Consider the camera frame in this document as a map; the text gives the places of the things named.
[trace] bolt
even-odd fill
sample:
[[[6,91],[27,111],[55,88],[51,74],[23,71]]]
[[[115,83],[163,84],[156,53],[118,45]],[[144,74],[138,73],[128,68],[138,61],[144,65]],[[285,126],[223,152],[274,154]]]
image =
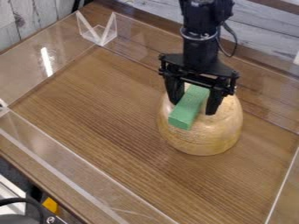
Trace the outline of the bolt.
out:
[[[47,219],[47,223],[48,224],[52,224],[55,222],[55,218],[51,216],[48,219]]]

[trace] wooden table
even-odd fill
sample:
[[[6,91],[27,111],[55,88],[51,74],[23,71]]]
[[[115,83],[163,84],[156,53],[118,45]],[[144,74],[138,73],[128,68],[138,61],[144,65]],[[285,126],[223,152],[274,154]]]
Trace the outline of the wooden table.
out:
[[[144,15],[120,6],[98,1],[82,11],[92,23],[111,9],[139,19]],[[144,20],[168,31],[178,27],[158,17]],[[155,45],[158,35],[144,39],[147,44]],[[175,36],[164,37],[158,45],[176,44]],[[226,59],[242,72],[243,133],[226,153],[195,157],[175,150],[156,128],[164,93],[156,74],[159,51],[148,49],[140,62],[130,59],[130,53],[124,51],[124,57],[94,46],[12,110],[176,222],[264,223],[298,147],[298,80],[242,56]],[[76,189],[3,136],[0,152],[83,221],[112,223]],[[68,166],[68,158],[60,159]],[[86,181],[92,186],[98,180]]]

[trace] wooden plank wall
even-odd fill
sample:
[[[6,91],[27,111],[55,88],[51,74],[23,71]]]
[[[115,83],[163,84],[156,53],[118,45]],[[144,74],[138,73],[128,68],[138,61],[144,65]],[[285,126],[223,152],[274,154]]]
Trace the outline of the wooden plank wall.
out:
[[[119,0],[138,9],[182,23],[179,0]],[[235,16],[228,21],[239,43],[283,60],[293,61],[299,51],[299,16],[248,0],[235,0]],[[227,32],[224,39],[232,40]]]
[[[0,0],[0,52],[71,14],[75,0]]]

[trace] wooden bowl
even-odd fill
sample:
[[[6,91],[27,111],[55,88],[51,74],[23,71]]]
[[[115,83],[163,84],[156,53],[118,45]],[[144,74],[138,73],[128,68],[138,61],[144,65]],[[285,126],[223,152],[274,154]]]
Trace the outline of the wooden bowl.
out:
[[[243,111],[235,95],[223,99],[216,115],[206,115],[206,104],[191,130],[179,129],[168,123],[174,105],[167,94],[163,96],[158,116],[158,128],[168,144],[196,156],[211,156],[228,150],[239,140],[243,123]]]

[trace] green block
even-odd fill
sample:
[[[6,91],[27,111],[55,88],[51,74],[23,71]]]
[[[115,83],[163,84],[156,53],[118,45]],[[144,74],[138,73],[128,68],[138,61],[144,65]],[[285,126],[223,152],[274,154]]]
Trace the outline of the green block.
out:
[[[190,86],[168,116],[168,123],[174,127],[183,130],[191,129],[194,120],[202,108],[202,103],[210,97],[210,92],[211,91],[204,87]]]

